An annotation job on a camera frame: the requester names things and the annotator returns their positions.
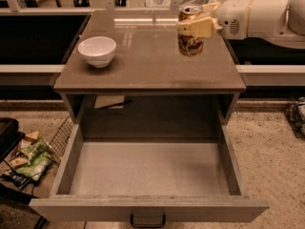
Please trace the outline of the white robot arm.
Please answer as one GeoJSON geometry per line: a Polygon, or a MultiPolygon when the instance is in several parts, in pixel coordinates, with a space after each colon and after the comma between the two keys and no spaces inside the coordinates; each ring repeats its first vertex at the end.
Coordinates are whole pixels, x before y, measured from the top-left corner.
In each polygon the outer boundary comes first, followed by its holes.
{"type": "Polygon", "coordinates": [[[216,32],[229,40],[260,38],[271,44],[305,48],[305,0],[227,0],[181,11],[177,32],[208,38],[216,32]]]}

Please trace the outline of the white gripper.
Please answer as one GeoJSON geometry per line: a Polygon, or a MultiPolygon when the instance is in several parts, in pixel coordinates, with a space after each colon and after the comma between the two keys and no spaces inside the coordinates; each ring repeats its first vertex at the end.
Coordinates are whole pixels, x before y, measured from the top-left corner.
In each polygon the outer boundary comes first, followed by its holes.
{"type": "Polygon", "coordinates": [[[209,16],[177,22],[177,32],[192,37],[212,37],[222,29],[221,34],[226,39],[245,39],[251,2],[227,0],[221,5],[219,2],[205,4],[203,11],[209,16]]]}

